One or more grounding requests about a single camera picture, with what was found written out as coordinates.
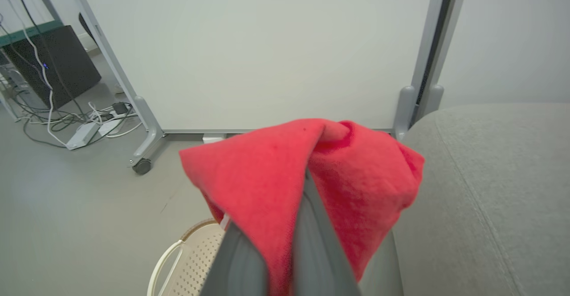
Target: fold in red cloth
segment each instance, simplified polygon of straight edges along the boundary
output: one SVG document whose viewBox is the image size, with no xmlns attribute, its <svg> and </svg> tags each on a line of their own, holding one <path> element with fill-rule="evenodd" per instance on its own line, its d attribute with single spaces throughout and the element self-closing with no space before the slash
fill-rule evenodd
<svg viewBox="0 0 570 296">
<path fill-rule="evenodd" d="M 357 280 L 415 199 L 423 167 L 422 156 L 389 134 L 324 119 L 255 130 L 180 157 L 218 222 L 230 215 L 262 254 L 271 296 L 289 292 L 307 166 Z"/>
</svg>

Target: black wheel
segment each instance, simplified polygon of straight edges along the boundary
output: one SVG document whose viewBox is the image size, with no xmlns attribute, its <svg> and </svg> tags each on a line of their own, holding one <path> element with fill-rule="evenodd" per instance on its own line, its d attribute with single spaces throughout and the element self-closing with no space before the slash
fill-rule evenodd
<svg viewBox="0 0 570 296">
<path fill-rule="evenodd" d="M 152 168 L 151 160 L 146 158 L 142 158 L 137 162 L 136 165 L 133 166 L 133 170 L 137 174 L 146 174 L 147 172 L 149 172 L 149 170 L 151 170 L 151 168 Z"/>
</svg>

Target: red cloth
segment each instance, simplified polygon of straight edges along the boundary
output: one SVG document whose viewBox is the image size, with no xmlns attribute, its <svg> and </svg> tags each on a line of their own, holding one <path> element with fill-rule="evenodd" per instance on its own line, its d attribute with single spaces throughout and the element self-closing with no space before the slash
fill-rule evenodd
<svg viewBox="0 0 570 296">
<path fill-rule="evenodd" d="M 402 209 L 415 199 L 423 157 L 353 122 L 302 119 L 180 151 L 212 214 L 251 239 L 269 294 L 288 292 L 291 245 L 308 166 L 357 280 Z"/>
</svg>

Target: gray upholstery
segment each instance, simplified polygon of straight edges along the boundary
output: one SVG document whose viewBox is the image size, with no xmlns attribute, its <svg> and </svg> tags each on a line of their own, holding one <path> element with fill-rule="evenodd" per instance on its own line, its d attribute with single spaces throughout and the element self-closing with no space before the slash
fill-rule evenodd
<svg viewBox="0 0 570 296">
<path fill-rule="evenodd" d="M 404 144 L 423 183 L 393 232 L 405 296 L 570 295 L 570 105 L 469 105 Z"/>
</svg>

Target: floor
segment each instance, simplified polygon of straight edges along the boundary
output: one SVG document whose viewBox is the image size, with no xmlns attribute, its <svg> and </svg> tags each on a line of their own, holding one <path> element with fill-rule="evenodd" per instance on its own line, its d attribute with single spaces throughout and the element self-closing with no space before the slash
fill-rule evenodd
<svg viewBox="0 0 570 296">
<path fill-rule="evenodd" d="M 103 78 L 78 97 L 86 111 L 87 101 L 101 109 L 121 99 L 110 91 L 116 81 L 102 55 L 93 61 Z M 126 162 L 144 127 L 69 151 L 32 142 L 22 124 L 0 107 L 1 295 L 144 295 L 163 251 L 211 217 L 178 157 L 200 142 L 172 138 L 153 170 L 137 176 Z M 45 126 L 30 127 L 52 140 Z M 74 129 L 58 136 L 66 141 Z"/>
</svg>

